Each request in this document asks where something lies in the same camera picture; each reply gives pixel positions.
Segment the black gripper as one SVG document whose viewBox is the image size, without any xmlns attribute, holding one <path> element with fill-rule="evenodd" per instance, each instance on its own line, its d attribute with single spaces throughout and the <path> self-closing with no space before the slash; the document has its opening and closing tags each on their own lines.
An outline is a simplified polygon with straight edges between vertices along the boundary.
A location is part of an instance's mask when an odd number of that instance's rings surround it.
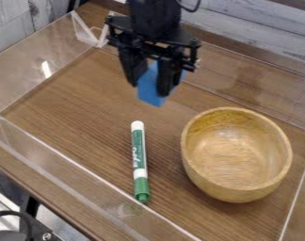
<svg viewBox="0 0 305 241">
<path fill-rule="evenodd" d="M 127 15 L 108 15 L 108 44 L 119 51 L 128 84 L 135 87 L 147 71 L 147 59 L 158 60 L 158 95 L 179 85 L 182 71 L 194 71 L 200 41 L 180 25 L 182 11 L 194 13 L 182 0 L 128 0 Z"/>
</svg>

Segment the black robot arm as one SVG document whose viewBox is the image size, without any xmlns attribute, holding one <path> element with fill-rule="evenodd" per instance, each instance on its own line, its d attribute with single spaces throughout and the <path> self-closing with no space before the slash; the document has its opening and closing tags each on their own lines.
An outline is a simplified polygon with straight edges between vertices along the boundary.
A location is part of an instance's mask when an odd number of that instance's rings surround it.
<svg viewBox="0 0 305 241">
<path fill-rule="evenodd" d="M 128 0 L 130 13 L 108 15 L 108 44 L 118 49 L 127 82 L 132 87 L 147 71 L 147 60 L 156 61 L 156 95 L 166 97 L 179 85 L 183 71 L 196 69 L 200 40 L 182 28 L 182 10 L 194 13 L 182 0 Z"/>
</svg>

